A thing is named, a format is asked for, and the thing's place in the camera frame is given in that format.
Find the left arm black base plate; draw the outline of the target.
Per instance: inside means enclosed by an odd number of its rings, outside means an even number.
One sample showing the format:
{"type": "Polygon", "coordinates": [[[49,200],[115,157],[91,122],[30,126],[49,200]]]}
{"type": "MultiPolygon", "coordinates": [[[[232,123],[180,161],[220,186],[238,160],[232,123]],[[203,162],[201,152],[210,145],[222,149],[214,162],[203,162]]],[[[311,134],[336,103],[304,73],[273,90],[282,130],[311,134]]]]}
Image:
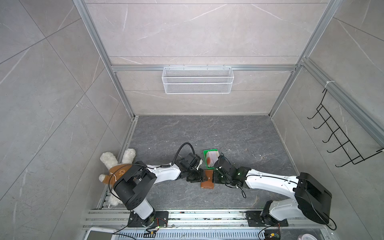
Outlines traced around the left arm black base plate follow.
{"type": "Polygon", "coordinates": [[[138,214],[134,213],[130,216],[128,221],[128,228],[156,228],[167,227],[169,219],[168,211],[154,211],[146,219],[141,219],[138,214]]]}

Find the green plastic card bin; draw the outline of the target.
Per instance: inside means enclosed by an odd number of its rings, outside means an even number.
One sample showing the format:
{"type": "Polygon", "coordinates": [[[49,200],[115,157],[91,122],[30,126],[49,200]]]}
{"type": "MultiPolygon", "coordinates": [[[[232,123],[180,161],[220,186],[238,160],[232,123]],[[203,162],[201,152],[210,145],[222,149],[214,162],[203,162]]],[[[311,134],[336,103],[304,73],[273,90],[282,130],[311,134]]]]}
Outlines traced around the green plastic card bin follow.
{"type": "Polygon", "coordinates": [[[206,163],[206,168],[208,170],[213,170],[215,168],[215,163],[218,161],[220,153],[217,149],[204,150],[204,159],[206,163]]]}

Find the brown leather card holder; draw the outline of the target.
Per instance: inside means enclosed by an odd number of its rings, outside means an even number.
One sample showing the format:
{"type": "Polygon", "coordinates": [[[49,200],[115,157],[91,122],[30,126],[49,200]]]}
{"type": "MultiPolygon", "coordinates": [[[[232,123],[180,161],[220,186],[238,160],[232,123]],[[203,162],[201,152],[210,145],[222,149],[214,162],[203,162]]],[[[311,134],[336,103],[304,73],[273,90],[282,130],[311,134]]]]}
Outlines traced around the brown leather card holder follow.
{"type": "Polygon", "coordinates": [[[204,170],[205,178],[201,182],[202,189],[214,189],[214,170],[204,170]]]}

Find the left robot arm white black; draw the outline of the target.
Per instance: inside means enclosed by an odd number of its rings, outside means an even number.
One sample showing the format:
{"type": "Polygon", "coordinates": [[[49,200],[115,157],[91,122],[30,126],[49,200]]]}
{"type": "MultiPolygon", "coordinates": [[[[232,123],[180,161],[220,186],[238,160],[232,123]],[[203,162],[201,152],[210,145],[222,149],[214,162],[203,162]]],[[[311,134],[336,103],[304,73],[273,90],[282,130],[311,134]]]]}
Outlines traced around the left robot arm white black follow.
{"type": "Polygon", "coordinates": [[[133,211],[142,221],[152,222],[155,210],[146,199],[153,185],[185,179],[190,183],[208,180],[200,165],[202,159],[193,153],[177,159],[168,165],[122,164],[113,167],[105,181],[112,187],[117,198],[129,211],[133,211]]]}

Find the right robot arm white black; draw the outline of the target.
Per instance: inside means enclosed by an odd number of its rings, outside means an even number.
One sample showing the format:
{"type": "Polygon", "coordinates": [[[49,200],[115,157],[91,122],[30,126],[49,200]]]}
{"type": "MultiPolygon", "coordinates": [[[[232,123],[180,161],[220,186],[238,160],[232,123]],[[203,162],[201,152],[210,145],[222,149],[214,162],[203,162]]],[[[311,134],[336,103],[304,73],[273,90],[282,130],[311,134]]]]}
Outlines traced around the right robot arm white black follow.
{"type": "Polygon", "coordinates": [[[236,168],[220,154],[214,164],[216,182],[240,189],[245,198],[246,189],[259,189],[286,196],[286,200],[267,201],[261,212],[268,226],[294,218],[307,218],[314,223],[329,226],[332,194],[312,175],[280,176],[263,173],[248,167],[236,168]]]}

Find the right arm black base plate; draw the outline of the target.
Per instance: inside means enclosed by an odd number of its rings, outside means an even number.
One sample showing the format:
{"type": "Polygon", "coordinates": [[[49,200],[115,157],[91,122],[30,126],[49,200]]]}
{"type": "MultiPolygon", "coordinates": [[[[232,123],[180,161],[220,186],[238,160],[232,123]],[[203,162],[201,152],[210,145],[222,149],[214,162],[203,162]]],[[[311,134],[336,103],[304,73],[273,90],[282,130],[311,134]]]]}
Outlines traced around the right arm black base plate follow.
{"type": "Polygon", "coordinates": [[[269,214],[263,214],[262,211],[246,211],[246,219],[249,227],[288,227],[288,221],[278,221],[269,214]]]}

